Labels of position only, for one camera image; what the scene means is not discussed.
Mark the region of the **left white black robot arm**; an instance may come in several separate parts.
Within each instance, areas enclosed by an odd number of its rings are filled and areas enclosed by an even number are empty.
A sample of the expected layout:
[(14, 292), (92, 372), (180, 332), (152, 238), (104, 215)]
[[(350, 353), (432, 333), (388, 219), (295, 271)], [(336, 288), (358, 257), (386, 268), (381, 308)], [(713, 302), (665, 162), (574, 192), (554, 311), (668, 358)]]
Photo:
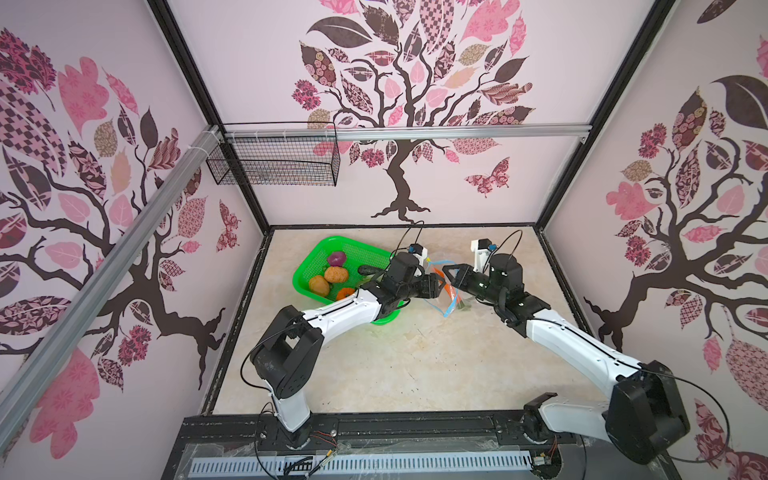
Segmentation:
[(370, 279), (351, 295), (313, 310), (282, 308), (249, 351), (250, 362), (266, 383), (274, 415), (287, 444), (295, 449), (309, 441), (311, 410), (304, 387), (325, 344), (361, 325), (385, 319), (411, 299), (434, 299), (446, 281), (428, 273), (428, 250), (418, 243), (398, 249), (385, 268), (362, 265)]

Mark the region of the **clear zip top bag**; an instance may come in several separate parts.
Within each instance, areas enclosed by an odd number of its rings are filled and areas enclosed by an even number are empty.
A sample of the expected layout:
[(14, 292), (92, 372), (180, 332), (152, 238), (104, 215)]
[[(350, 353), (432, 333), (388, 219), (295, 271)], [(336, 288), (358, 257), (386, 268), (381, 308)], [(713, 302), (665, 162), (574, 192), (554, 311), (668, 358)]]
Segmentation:
[[(443, 268), (450, 264), (454, 264), (454, 261), (428, 258), (425, 270), (427, 273), (432, 273), (432, 268), (437, 267), (443, 272)], [(447, 318), (457, 312), (468, 312), (471, 308), (467, 295), (455, 289), (450, 283), (440, 291), (438, 297), (426, 299), (425, 302), (438, 311), (443, 318)]]

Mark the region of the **brown potato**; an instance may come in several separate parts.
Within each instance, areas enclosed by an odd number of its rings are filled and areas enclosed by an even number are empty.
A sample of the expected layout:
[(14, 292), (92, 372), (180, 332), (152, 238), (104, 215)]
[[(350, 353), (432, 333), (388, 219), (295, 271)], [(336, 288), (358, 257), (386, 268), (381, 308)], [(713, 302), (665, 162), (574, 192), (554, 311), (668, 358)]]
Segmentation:
[(327, 297), (331, 291), (331, 284), (323, 275), (316, 275), (309, 280), (308, 288), (318, 296)]
[(329, 266), (323, 276), (332, 284), (343, 284), (349, 279), (349, 272), (344, 267), (331, 267)]

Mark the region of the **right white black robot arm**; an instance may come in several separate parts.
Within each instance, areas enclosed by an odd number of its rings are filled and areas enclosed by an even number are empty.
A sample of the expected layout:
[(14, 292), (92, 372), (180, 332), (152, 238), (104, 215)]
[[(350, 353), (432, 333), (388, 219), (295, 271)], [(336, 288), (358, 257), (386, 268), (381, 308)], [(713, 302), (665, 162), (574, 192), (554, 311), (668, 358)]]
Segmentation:
[(527, 438), (543, 443), (557, 433), (612, 444), (629, 460), (646, 465), (690, 432), (677, 381), (662, 363), (643, 363), (611, 349), (566, 321), (528, 293), (523, 269), (511, 254), (490, 257), (483, 272), (469, 264), (443, 267), (448, 282), (493, 308), (522, 337), (550, 350), (603, 394), (576, 401), (545, 392), (524, 407)]

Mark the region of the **orange carrot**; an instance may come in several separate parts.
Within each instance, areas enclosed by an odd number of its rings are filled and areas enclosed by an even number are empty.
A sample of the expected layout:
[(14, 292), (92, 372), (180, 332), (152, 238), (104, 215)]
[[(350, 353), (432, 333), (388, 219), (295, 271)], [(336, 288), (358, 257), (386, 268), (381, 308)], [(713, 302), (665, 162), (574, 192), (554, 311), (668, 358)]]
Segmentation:
[(437, 276), (438, 287), (440, 289), (443, 289), (443, 288), (445, 288), (446, 286), (449, 285), (449, 283), (447, 282), (447, 279), (446, 279), (444, 273), (439, 268), (433, 267), (432, 268), (432, 273)]

